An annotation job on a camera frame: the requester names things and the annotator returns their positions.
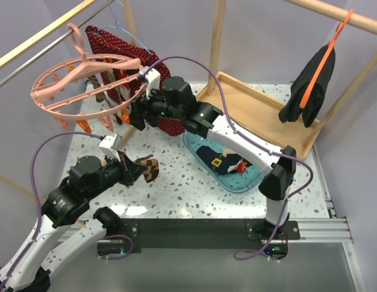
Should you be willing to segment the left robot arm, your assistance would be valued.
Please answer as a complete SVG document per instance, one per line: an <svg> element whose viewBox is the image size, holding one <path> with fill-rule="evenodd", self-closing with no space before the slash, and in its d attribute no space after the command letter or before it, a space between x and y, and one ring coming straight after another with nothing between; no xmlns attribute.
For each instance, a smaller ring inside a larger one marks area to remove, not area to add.
<svg viewBox="0 0 377 292"><path fill-rule="evenodd" d="M31 233L8 264L0 269L0 291L21 291L43 278L50 279L93 242L132 239L122 234L120 217L110 208L99 208L93 218L62 244L61 236L89 209L92 199L115 184L131 186L147 167L125 153L102 165L95 156L84 156L70 168L69 176L51 191Z"/></svg>

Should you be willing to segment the navy green striped sock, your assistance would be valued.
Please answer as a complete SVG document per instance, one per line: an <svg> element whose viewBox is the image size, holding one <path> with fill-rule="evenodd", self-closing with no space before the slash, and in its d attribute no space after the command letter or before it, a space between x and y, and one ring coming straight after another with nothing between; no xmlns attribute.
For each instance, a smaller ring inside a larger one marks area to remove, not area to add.
<svg viewBox="0 0 377 292"><path fill-rule="evenodd" d="M223 161L223 154L214 151L209 146L201 146L196 151L197 156L208 167L219 167Z"/></svg>

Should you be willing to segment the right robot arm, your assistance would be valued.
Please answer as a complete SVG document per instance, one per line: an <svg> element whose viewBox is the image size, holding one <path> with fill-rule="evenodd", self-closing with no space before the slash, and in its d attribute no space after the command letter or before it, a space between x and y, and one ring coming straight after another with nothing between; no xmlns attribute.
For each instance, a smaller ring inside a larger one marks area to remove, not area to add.
<svg viewBox="0 0 377 292"><path fill-rule="evenodd" d="M296 172L296 151L272 145L227 117L225 111L200 102L181 77L170 77L163 89L154 87L155 78L139 76L146 93L131 102L131 124L143 130L146 123L157 126L159 119L179 121L189 133L217 142L234 151L264 174L259 191L266 197L265 233L273 239L286 232L289 217L286 198Z"/></svg>

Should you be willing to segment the navy buckle sock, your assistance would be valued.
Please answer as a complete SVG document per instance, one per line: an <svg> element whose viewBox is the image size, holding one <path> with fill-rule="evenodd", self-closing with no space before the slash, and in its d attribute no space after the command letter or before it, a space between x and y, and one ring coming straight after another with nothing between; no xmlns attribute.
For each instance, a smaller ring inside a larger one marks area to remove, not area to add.
<svg viewBox="0 0 377 292"><path fill-rule="evenodd" d="M238 172L238 168L242 162L243 158L238 154L224 156L222 153L215 153L205 161L206 165L219 175Z"/></svg>

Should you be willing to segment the red black argyle sock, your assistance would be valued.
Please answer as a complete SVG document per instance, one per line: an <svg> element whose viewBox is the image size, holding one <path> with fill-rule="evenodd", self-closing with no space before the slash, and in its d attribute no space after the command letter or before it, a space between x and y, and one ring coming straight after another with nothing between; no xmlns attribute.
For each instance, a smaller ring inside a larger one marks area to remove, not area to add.
<svg viewBox="0 0 377 292"><path fill-rule="evenodd" d="M236 171L238 173L244 173L244 172L247 172L247 169L251 166L252 164L248 161L242 161L238 164L238 166L236 167Z"/></svg>

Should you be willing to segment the brown checkered sock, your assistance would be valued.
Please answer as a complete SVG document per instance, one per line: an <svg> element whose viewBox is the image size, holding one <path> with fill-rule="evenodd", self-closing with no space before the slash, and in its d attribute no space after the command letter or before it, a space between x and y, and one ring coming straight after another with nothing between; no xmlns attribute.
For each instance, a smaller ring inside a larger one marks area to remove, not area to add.
<svg viewBox="0 0 377 292"><path fill-rule="evenodd" d="M150 183L158 177L159 162L153 157L153 155L137 158L135 162L147 168L146 171L143 172L146 183Z"/></svg>

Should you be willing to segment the pink round sock hanger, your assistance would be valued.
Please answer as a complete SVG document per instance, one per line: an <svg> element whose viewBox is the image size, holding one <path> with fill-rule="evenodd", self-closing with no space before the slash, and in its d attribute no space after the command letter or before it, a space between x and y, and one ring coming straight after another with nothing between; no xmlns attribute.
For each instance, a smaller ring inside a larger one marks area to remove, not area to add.
<svg viewBox="0 0 377 292"><path fill-rule="evenodd" d="M83 131L90 133L91 128L88 125L88 120L99 120L105 128L112 131L114 128L112 125L111 116L118 114L121 110L130 106L131 101L136 97L139 97L139 95L144 91L143 86L141 86L140 90L138 90L138 92L136 92L136 94L129 100L123 101L113 108L96 113L66 114L60 112L60 109L137 80L136 74L129 75L123 79L109 83L105 86L101 86L97 89L93 89L92 91L84 92L77 96L68 97L52 103L48 103L48 101L53 101L55 95L64 91L67 85L75 83L81 79L88 78L92 75L106 72L110 69L117 71L141 70L143 66L140 59L129 58L116 54L87 54L84 51L85 45L79 28L73 23L69 23L67 27L70 29L70 37L73 47L80 54L80 56L59 63L42 73L32 86L30 93L31 98L38 108L50 114L54 120L56 120L56 122L66 130L71 129L69 122L73 120L81 127Z"/></svg>

